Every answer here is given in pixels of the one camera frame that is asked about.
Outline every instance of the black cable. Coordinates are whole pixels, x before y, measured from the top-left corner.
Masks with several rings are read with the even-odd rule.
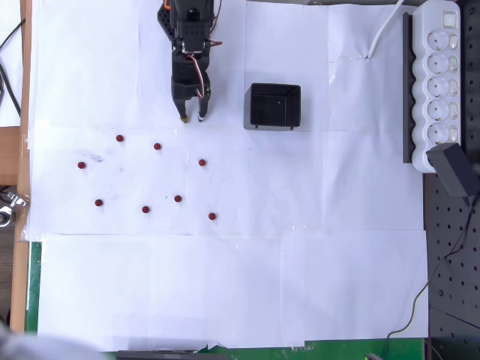
[[[383,356],[385,359],[386,359],[386,356],[388,355],[389,353],[389,341],[390,341],[390,337],[393,335],[393,334],[398,334],[399,332],[403,332],[404,330],[406,330],[410,324],[412,323],[413,321],[413,315],[415,314],[415,305],[416,305],[416,302],[417,302],[417,299],[420,297],[420,295],[425,291],[425,289],[427,288],[428,284],[431,282],[431,280],[434,278],[434,275],[437,273],[437,270],[440,266],[440,264],[442,263],[443,260],[446,260],[447,257],[450,257],[451,255],[454,255],[456,253],[458,253],[458,251],[462,250],[464,248],[463,244],[460,245],[460,247],[455,250],[455,248],[457,247],[458,243],[460,242],[461,238],[462,238],[462,235],[465,234],[465,236],[463,237],[463,243],[467,240],[467,233],[468,233],[468,228],[470,226],[470,220],[472,218],[472,213],[473,213],[473,209],[475,208],[477,202],[479,201],[479,198],[480,198],[480,193],[477,193],[475,195],[475,197],[473,198],[473,201],[472,201],[472,207],[470,208],[470,212],[468,214],[468,218],[466,220],[466,225],[464,227],[464,229],[462,230],[462,232],[460,233],[460,236],[458,236],[458,239],[457,239],[457,242],[455,242],[455,244],[453,245],[453,248],[450,250],[449,253],[447,253],[444,257],[442,257],[442,259],[440,259],[440,261],[438,262],[438,264],[436,264],[435,266],[435,269],[433,270],[433,272],[431,273],[430,277],[428,278],[427,280],[427,283],[425,284],[425,286],[423,286],[420,290],[420,292],[417,294],[417,296],[413,299],[413,306],[412,306],[412,315],[410,316],[410,320],[408,320],[408,323],[403,327],[401,328],[400,330],[395,330],[395,331],[391,331],[390,333],[388,333],[387,335],[387,338],[386,338],[386,342],[385,342],[385,351],[383,352],[385,355]]]
[[[217,16],[214,17],[215,23],[213,24],[213,26],[210,29],[210,34],[215,30],[215,26],[217,26],[217,21],[218,21],[218,17],[220,16],[220,10],[221,9],[222,9],[222,0],[220,0],[220,5],[218,6]]]
[[[2,49],[2,47],[7,43],[8,39],[10,39],[14,34],[15,32],[25,23],[25,19],[23,19],[22,21],[20,21],[20,24],[18,24],[15,29],[10,33],[8,34],[7,38],[3,41],[3,43],[1,43],[0,45],[0,50]]]
[[[3,203],[5,204],[10,204],[11,201],[8,201],[8,200],[5,200],[1,194],[7,194],[5,193],[5,190],[7,190],[10,186],[4,186],[2,188],[0,188],[0,201],[2,201]]]
[[[15,106],[16,112],[20,115],[20,105],[18,104],[17,98],[14,95],[14,91],[10,85],[10,81],[8,81],[7,74],[5,70],[3,70],[2,64],[0,64],[0,81],[5,83],[5,88],[7,88],[7,92],[10,95],[13,105]]]
[[[8,39],[10,39],[12,37],[13,34],[15,34],[15,32],[20,28],[22,27],[23,23],[25,22],[25,19],[23,19],[22,21],[20,21],[20,24],[18,24],[15,29],[7,36],[7,38],[3,41],[3,43],[1,43],[0,45],[0,50],[2,49],[2,47],[7,43]],[[10,95],[11,99],[12,99],[12,102],[13,102],[13,105],[15,106],[15,109],[16,109],[16,112],[18,113],[18,115],[20,115],[20,105],[18,104],[18,101],[17,101],[17,98],[15,97],[14,95],[14,92],[12,90],[12,87],[10,85],[10,81],[8,81],[8,78],[7,78],[7,74],[5,73],[5,70],[4,68],[2,67],[2,64],[0,64],[0,81],[3,81],[5,83],[5,88],[7,88],[7,92],[8,94]]]

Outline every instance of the white power strip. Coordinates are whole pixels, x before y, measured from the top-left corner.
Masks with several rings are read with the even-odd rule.
[[[453,1],[427,0],[413,12],[413,166],[435,173],[427,151],[439,143],[460,143],[460,9]]]

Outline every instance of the wooden edge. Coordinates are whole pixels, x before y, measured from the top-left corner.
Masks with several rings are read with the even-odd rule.
[[[24,199],[30,199],[30,154],[27,136],[29,131],[30,55],[32,53],[32,0],[20,1],[20,13],[22,19],[25,19],[25,37],[23,41],[22,111],[20,116],[19,163],[16,191]],[[12,302],[10,310],[10,328],[14,332],[25,331],[27,275],[29,266],[29,243],[23,241],[25,240],[26,212],[26,210],[17,212],[15,223]]]
[[[17,185],[20,127],[0,127],[0,185]]]

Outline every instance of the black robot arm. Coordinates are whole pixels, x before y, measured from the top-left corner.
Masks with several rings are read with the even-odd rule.
[[[199,98],[199,121],[209,107],[210,32],[214,25],[214,0],[166,0],[158,22],[172,42],[172,98],[180,119],[188,121],[185,101]]]

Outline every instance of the black container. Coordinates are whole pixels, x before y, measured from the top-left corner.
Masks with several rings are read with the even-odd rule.
[[[253,83],[245,94],[244,128],[293,130],[300,126],[301,100],[298,85]]]

